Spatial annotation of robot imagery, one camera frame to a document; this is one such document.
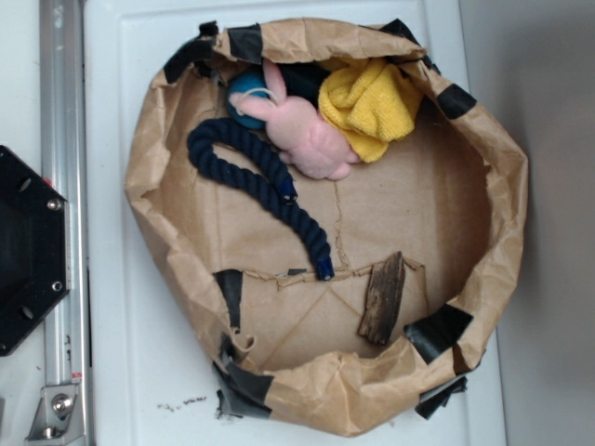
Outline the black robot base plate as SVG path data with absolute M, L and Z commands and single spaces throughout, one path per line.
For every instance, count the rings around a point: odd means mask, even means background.
M 66 201 L 1 148 L 1 355 L 11 355 L 69 291 Z

